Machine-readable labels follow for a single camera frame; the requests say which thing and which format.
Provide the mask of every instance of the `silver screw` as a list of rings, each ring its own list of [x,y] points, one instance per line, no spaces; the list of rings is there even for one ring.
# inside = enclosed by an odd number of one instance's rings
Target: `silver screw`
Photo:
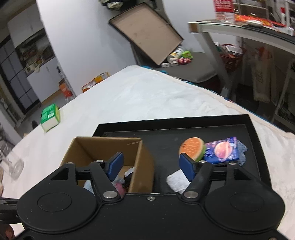
[[[184,196],[185,196],[186,198],[190,198],[190,199],[192,199],[192,198],[196,198],[196,197],[198,197],[199,194],[198,194],[197,192],[195,192],[195,191],[187,191],[187,192],[184,193]]]
[[[106,191],[106,192],[104,192],[103,196],[105,198],[111,199],[111,198],[115,198],[116,196],[118,196],[118,194],[115,191]]]
[[[147,197],[147,200],[149,200],[149,201],[154,201],[155,199],[156,199],[156,198],[153,197],[153,196]]]

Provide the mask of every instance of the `blue tissue package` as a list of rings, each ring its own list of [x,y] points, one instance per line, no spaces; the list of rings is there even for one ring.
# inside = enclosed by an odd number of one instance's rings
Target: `blue tissue package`
[[[204,160],[209,163],[217,164],[239,160],[240,154],[237,148],[236,137],[208,142],[205,143],[205,147]]]

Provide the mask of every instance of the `kitchen cabinet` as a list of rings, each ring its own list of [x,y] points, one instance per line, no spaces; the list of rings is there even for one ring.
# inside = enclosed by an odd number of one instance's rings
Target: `kitchen cabinet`
[[[57,64],[57,59],[53,58],[41,66],[39,72],[33,72],[27,77],[40,102],[59,90]]]
[[[37,4],[33,4],[7,23],[15,47],[44,28]]]

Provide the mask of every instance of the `blue gripper pad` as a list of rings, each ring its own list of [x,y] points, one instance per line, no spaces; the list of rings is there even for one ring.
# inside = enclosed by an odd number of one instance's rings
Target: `blue gripper pad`
[[[112,156],[106,162],[104,170],[111,182],[115,180],[121,168],[123,167],[123,164],[124,164],[124,155],[122,152],[117,152],[114,156]]]
[[[195,178],[196,173],[194,171],[196,162],[192,160],[187,154],[182,153],[179,156],[179,167],[183,171],[187,180],[190,182]]]

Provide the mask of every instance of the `brown basket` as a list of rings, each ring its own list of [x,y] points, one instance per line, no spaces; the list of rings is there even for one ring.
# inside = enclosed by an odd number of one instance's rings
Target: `brown basket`
[[[240,47],[242,50],[243,50],[243,54],[239,57],[228,57],[226,55],[223,55],[221,54],[221,58],[223,60],[223,63],[225,65],[225,67],[230,70],[230,71],[234,71],[237,69],[237,67],[241,64],[242,60],[243,60],[243,56],[246,52],[246,49],[245,48],[242,48]]]

